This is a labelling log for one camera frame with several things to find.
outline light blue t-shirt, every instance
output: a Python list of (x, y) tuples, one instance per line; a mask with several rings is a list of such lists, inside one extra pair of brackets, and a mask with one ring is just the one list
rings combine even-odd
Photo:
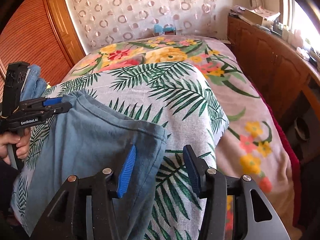
[(71, 92), (62, 101), (70, 102), (72, 109), (55, 116), (39, 155), (25, 211), (29, 232), (68, 176), (85, 178), (119, 164), (119, 156), (127, 154), (124, 148), (132, 142), (137, 153), (128, 190), (113, 203), (120, 239), (143, 239), (166, 149), (165, 129), (120, 114), (84, 90)]

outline human hand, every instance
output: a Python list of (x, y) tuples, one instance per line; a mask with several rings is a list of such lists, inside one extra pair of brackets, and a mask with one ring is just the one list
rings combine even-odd
[(31, 129), (24, 129), (24, 136), (20, 137), (17, 134), (11, 132), (5, 132), (0, 135), (0, 158), (4, 160), (5, 163), (11, 164), (8, 156), (7, 144), (16, 144), (17, 145), (17, 157), (19, 159), (25, 159), (29, 153), (30, 146), (30, 136)]

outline yellow flower print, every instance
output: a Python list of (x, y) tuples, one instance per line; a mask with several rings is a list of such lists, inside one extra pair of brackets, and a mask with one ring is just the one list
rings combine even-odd
[(148, 51), (146, 53), (146, 64), (159, 63), (164, 61), (184, 61), (188, 58), (187, 54), (178, 48), (163, 47)]
[(221, 70), (220, 67), (213, 67), (210, 69), (210, 73), (208, 73), (207, 75), (212, 75), (212, 76), (221, 76), (222, 74), (224, 74), (224, 70)]
[(214, 49), (214, 50), (212, 50), (212, 51), (209, 50), (209, 51), (208, 51), (208, 54), (209, 54), (209, 55), (219, 55), (220, 52)]
[(163, 41), (163, 40), (165, 40), (164, 37), (158, 37), (158, 38), (156, 38), (156, 41)]
[(109, 59), (109, 54), (105, 54), (102, 56), (102, 66), (108, 66), (111, 60)]
[(249, 132), (253, 138), (263, 133), (259, 122), (247, 122), (244, 129)]
[(232, 201), (233, 201), (233, 196), (227, 196), (227, 211), (231, 209)]
[(259, 142), (257, 151), (262, 154), (263, 157), (267, 157), (270, 153), (272, 153), (272, 150), (269, 146), (269, 142)]
[(129, 50), (129, 55), (130, 55), (131, 57), (133, 57), (133, 56), (135, 56), (135, 55), (137, 55), (137, 54), (142, 54), (142, 53), (144, 53), (144, 52), (145, 52), (145, 50), (143, 49), (143, 47), (139, 47), (139, 48), (137, 48), (137, 49)]
[(259, 174), (261, 172), (261, 160), (251, 153), (240, 157), (240, 164), (244, 174)]
[(186, 42), (188, 42), (190, 45), (196, 45), (196, 41), (193, 39), (186, 39)]
[(195, 63), (200, 63), (202, 61), (202, 58), (199, 57), (199, 56), (192, 56), (189, 59), (192, 60)]
[(103, 54), (110, 54), (116, 50), (117, 44), (110, 44), (108, 46), (103, 47), (100, 49), (100, 52)]

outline sheer curtain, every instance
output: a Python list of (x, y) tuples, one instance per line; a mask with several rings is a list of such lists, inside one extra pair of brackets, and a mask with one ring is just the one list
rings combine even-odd
[(88, 52), (152, 37), (155, 24), (177, 34), (215, 35), (215, 0), (67, 0)]

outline palm leaf print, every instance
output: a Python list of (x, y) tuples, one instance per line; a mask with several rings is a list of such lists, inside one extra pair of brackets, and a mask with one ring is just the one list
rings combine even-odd
[[(156, 181), (158, 182), (158, 184), (156, 186), (155, 204), (152, 208), (152, 218), (160, 228), (162, 236), (165, 239), (171, 239), (169, 233), (165, 231), (165, 229), (161, 226), (159, 222), (159, 215), (163, 217), (164, 221), (168, 224), (169, 227), (171, 226), (169, 222), (170, 217), (173, 218), (176, 222), (178, 221), (177, 212), (182, 213), (184, 217), (190, 219), (185, 209), (184, 203), (180, 197), (180, 195), (182, 194), (198, 209), (201, 210), (201, 206), (199, 205), (196, 195), (192, 192), (192, 190), (190, 190), (191, 184), (188, 178), (187, 170), (182, 163), (182, 151), (166, 150), (165, 152), (174, 153), (175, 163), (168, 157), (164, 156), (164, 162), (160, 165), (159, 171), (156, 175)], [(208, 155), (211, 155), (211, 152), (200, 155), (200, 158)], [(150, 223), (148, 226), (148, 233), (145, 235), (145, 239), (149, 239), (150, 234), (155, 239), (160, 239), (158, 238), (158, 235), (156, 235), (157, 233), (155, 233), (156, 231), (152, 229), (152, 224)], [(189, 240), (190, 238), (190, 235), (187, 232), (186, 238), (187, 240)]]
[[(149, 120), (149, 116), (150, 116), (150, 110), (152, 108), (152, 104), (150, 104), (147, 109), (143, 112), (143, 108), (144, 106), (141, 105), (139, 108), (137, 107), (138, 103), (135, 103), (132, 108), (131, 105), (128, 105), (127, 108), (124, 111), (124, 115), (129, 116), (130, 118), (133, 118), (135, 120), (144, 120), (144, 121), (148, 121)], [(122, 102), (122, 104), (119, 106), (119, 98), (117, 98), (116, 102), (113, 104), (112, 100), (109, 103), (109, 107), (113, 108), (113, 110), (118, 111), (119, 113), (122, 113), (123, 109), (124, 109), (124, 105), (125, 105), (125, 101)], [(149, 120), (149, 122), (152, 123), (158, 123), (161, 115), (163, 112), (163, 107), (158, 111), (158, 113), (153, 117), (153, 119)]]
[(62, 83), (60, 84), (60, 92), (58, 93), (57, 97), (62, 97), (63, 95), (66, 95), (72, 91), (77, 91), (88, 86), (92, 86), (93, 82), (97, 81), (98, 77), (100, 76), (101, 75), (99, 73), (94, 73)]
[(27, 176), (22, 176), (19, 174), (18, 177), (18, 184), (15, 189), (16, 198), (18, 200), (17, 206), (19, 209), (19, 213), (21, 216), (24, 216), (25, 209), (26, 209), (26, 201), (29, 191), (29, 186), (27, 185)]
[(111, 87), (119, 91), (126, 86), (133, 88), (142, 85), (143, 82), (152, 87), (156, 81), (169, 81), (173, 77), (180, 78), (183, 75), (189, 75), (188, 70), (195, 72), (193, 68), (188, 63), (174, 61), (123, 67), (110, 72), (113, 76), (117, 76)]
[(49, 135), (50, 126), (53, 122), (54, 116), (47, 120), (46, 123), (37, 125), (31, 133), (30, 137), (30, 152), (26, 158), (26, 166), (29, 170), (34, 170), (37, 164), (39, 154), (45, 139)]
[(44, 97), (44, 98), (49, 97), (49, 96), (54, 92), (55, 89), (56, 89), (56, 86), (47, 88), (47, 89), (42, 93), (42, 97)]
[(175, 79), (170, 82), (159, 83), (155, 81), (152, 87), (153, 90), (150, 91), (152, 94), (149, 97), (157, 96), (156, 100), (164, 98), (165, 107), (170, 106), (170, 109), (177, 107), (172, 115), (191, 106), (182, 120), (197, 109), (199, 109), (199, 116), (201, 116), (205, 108), (207, 108), (212, 132), (218, 131), (222, 122), (228, 122), (228, 120), (224, 118), (224, 112), (212, 90), (209, 87), (203, 88), (198, 80), (197, 83), (187, 79), (184, 79), (183, 82)]

